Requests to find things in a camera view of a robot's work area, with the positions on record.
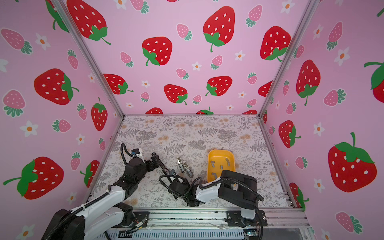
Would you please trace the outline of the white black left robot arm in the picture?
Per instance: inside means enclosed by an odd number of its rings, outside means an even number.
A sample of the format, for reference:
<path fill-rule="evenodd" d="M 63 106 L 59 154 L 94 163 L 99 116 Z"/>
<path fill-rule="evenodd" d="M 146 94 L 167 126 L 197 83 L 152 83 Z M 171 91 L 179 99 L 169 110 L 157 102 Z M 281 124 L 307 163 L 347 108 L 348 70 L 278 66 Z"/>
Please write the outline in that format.
<path fill-rule="evenodd" d="M 70 211 L 56 212 L 43 234 L 44 240 L 92 240 L 115 226 L 127 227 L 129 233 L 134 233 L 146 224 L 149 214 L 136 215 L 124 201 L 148 172 L 159 167 L 159 157 L 152 153 L 150 160 L 144 160 L 141 149 L 129 152 L 125 144 L 121 144 L 121 155 L 131 157 L 123 160 L 123 175 L 95 199 Z"/>

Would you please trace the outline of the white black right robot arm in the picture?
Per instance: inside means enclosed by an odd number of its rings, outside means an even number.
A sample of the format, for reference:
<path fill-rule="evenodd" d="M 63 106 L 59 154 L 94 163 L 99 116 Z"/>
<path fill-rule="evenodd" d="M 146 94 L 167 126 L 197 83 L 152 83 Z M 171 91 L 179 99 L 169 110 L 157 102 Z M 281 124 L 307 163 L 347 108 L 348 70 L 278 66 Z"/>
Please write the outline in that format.
<path fill-rule="evenodd" d="M 221 176 L 203 184 L 196 178 L 191 184 L 178 175 L 162 175 L 159 182 L 175 198 L 181 198 L 189 207 L 198 207 L 215 199 L 221 199 L 240 208 L 227 211 L 225 222 L 230 227 L 259 227 L 268 225 L 259 202 L 265 199 L 257 192 L 257 179 L 237 172 L 224 170 Z"/>

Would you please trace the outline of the black long stapler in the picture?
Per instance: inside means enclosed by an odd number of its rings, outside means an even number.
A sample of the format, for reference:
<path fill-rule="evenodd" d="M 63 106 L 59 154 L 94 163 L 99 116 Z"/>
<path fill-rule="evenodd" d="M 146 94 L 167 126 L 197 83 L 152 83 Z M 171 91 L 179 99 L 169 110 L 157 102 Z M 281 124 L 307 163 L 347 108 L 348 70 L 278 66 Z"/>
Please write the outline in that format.
<path fill-rule="evenodd" d="M 166 167 L 166 165 L 162 162 L 162 160 L 160 159 L 160 157 L 158 157 L 158 163 L 159 163 L 159 167 L 162 169 L 162 172 L 164 174 L 164 176 L 167 176 L 167 179 L 169 180 L 169 182 L 171 183 L 173 181 L 172 178 L 170 178 L 169 176 L 170 175 L 170 170 Z"/>

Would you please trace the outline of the yellow plastic tray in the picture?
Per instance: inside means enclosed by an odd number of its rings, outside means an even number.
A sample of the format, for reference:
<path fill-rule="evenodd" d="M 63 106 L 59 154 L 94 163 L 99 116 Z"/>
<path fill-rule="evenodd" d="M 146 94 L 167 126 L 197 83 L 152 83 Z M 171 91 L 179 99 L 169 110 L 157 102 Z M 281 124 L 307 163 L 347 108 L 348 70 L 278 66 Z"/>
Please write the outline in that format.
<path fill-rule="evenodd" d="M 222 171 L 236 171 L 235 156 L 227 150 L 212 150 L 208 155 L 207 181 L 212 182 L 221 176 Z"/>

